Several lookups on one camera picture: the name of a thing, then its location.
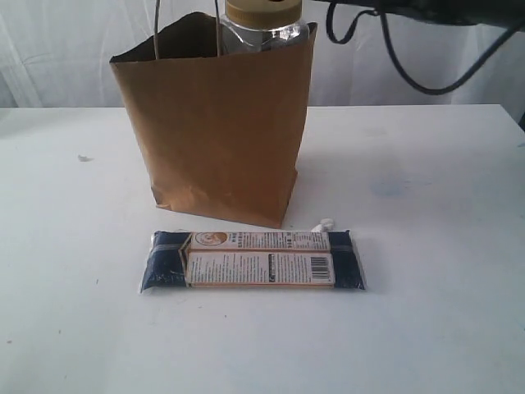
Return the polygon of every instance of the white table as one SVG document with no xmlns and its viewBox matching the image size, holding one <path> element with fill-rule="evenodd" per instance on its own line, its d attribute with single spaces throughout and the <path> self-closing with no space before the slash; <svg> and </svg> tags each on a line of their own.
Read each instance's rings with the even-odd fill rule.
<svg viewBox="0 0 525 394">
<path fill-rule="evenodd" d="M 154 208 L 124 109 L 0 110 L 0 392 L 525 392 L 501 107 L 311 108 L 298 169 L 285 228 L 352 229 L 368 291 L 138 295 L 154 231 L 258 228 Z"/>
</svg>

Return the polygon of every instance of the paper bag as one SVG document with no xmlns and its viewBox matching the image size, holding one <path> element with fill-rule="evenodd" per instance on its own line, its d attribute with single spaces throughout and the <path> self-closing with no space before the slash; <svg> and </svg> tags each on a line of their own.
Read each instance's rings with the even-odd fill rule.
<svg viewBox="0 0 525 394">
<path fill-rule="evenodd" d="M 215 18 L 184 16 L 110 61 L 159 208 L 281 227 L 296 178 L 308 41 L 217 57 Z"/>
</svg>

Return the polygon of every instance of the gold lid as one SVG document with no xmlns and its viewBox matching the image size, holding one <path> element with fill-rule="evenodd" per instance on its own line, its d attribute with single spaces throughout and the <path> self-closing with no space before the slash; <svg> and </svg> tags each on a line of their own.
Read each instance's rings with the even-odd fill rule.
<svg viewBox="0 0 525 394">
<path fill-rule="evenodd" d="M 226 16 L 249 29 L 275 29 L 301 19 L 303 0 L 226 0 Z"/>
</svg>

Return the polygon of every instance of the clear plastic bottle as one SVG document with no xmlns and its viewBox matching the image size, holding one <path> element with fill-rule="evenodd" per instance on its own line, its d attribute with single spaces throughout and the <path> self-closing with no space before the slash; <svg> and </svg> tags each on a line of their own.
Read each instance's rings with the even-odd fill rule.
<svg viewBox="0 0 525 394">
<path fill-rule="evenodd" d="M 253 53 L 300 43 L 309 36 L 302 0 L 226 0 L 223 51 Z"/>
</svg>

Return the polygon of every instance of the white curtain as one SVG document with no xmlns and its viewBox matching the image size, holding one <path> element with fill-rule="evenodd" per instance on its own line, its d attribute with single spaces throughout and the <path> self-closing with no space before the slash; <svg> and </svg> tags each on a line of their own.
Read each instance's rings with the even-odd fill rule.
<svg viewBox="0 0 525 394">
<path fill-rule="evenodd" d="M 463 88 L 432 97 L 396 73 L 378 18 L 364 16 L 345 46 L 330 43 L 327 3 L 304 0 L 304 19 L 319 23 L 312 105 L 501 103 L 525 112 L 525 33 L 516 34 Z M 115 107 L 121 98 L 112 55 L 152 33 L 154 0 L 0 0 L 0 107 Z M 213 14 L 212 0 L 162 0 L 161 24 L 192 11 Z M 360 11 L 338 6 L 342 36 Z M 428 87 L 456 80 L 502 29 L 426 25 L 389 16 L 392 39 L 409 74 Z"/>
</svg>

